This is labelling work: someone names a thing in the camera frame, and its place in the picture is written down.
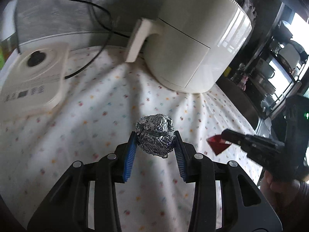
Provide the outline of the right hand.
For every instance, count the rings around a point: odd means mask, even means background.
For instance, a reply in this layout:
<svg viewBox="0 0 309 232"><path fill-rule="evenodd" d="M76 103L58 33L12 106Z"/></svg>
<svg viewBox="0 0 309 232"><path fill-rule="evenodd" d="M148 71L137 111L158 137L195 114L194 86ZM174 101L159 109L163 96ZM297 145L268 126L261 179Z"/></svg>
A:
<svg viewBox="0 0 309 232"><path fill-rule="evenodd" d="M308 183L292 180L275 181L272 174L264 172L260 190L276 212L295 206L297 211L308 206Z"/></svg>

